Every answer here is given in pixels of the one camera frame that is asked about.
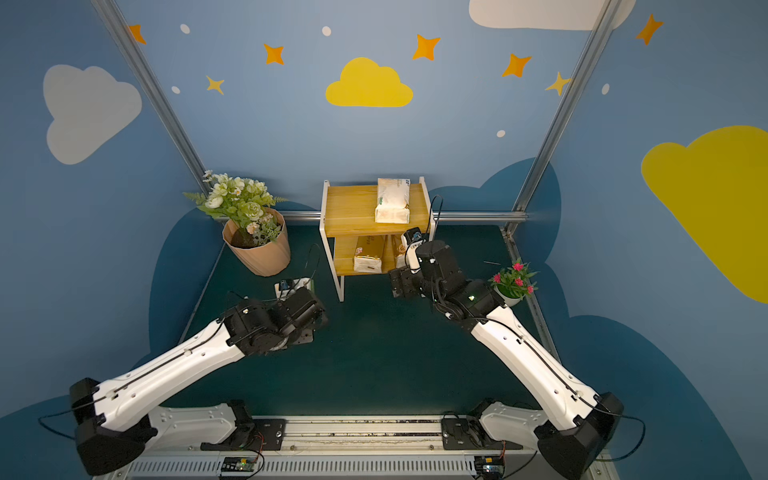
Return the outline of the white tissue pack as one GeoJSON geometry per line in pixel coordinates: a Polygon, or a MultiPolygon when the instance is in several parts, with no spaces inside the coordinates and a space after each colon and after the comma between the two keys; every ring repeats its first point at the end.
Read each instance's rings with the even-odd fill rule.
{"type": "Polygon", "coordinates": [[[379,178],[374,211],[376,223],[408,224],[410,222],[409,179],[379,178]]]}
{"type": "Polygon", "coordinates": [[[302,288],[306,288],[310,292],[315,293],[314,280],[310,277],[302,277],[296,279],[283,279],[274,284],[277,300],[285,300],[302,288]]]}

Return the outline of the gold tissue pack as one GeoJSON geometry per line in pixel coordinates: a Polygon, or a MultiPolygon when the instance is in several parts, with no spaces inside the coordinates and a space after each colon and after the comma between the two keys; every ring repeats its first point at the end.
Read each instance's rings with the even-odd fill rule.
{"type": "Polygon", "coordinates": [[[381,274],[385,240],[384,236],[360,236],[353,255],[353,271],[363,274],[381,274]]]}
{"type": "Polygon", "coordinates": [[[391,236],[391,247],[395,267],[407,267],[407,242],[404,240],[403,233],[391,236]]]}

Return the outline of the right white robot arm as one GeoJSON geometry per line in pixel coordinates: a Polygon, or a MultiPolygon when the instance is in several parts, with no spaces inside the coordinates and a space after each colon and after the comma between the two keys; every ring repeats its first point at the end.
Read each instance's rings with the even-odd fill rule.
{"type": "Polygon", "coordinates": [[[469,280],[441,240],[407,243],[404,266],[390,271],[396,298],[430,300],[448,320],[494,353],[537,401],[536,410],[492,402],[479,423],[494,441],[529,448],[563,478],[579,479],[625,419],[611,392],[598,393],[569,372],[518,321],[503,297],[483,280],[469,280]]]}

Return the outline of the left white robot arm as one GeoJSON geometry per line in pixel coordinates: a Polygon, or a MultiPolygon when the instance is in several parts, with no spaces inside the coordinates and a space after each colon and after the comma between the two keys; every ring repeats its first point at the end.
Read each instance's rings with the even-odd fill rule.
{"type": "Polygon", "coordinates": [[[196,381],[251,356],[300,342],[327,323],[326,309],[301,287],[284,299],[243,299],[192,338],[115,378],[84,378],[70,387],[71,435],[87,474],[110,474],[148,450],[189,446],[203,451],[261,451],[265,435],[244,402],[183,408],[163,402],[196,381]]]}

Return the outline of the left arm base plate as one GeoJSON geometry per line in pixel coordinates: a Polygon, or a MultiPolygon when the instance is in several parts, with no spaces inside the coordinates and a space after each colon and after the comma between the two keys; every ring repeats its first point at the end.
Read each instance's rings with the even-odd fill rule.
{"type": "Polygon", "coordinates": [[[203,442],[202,451],[279,451],[282,448],[287,421],[280,418],[251,419],[238,424],[219,443],[203,442]]]}

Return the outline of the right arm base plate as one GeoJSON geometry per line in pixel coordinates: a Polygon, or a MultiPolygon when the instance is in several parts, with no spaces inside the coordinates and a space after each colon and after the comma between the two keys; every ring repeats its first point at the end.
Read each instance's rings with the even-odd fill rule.
{"type": "Polygon", "coordinates": [[[444,450],[499,450],[503,443],[490,437],[473,417],[444,416],[440,420],[444,450]]]}

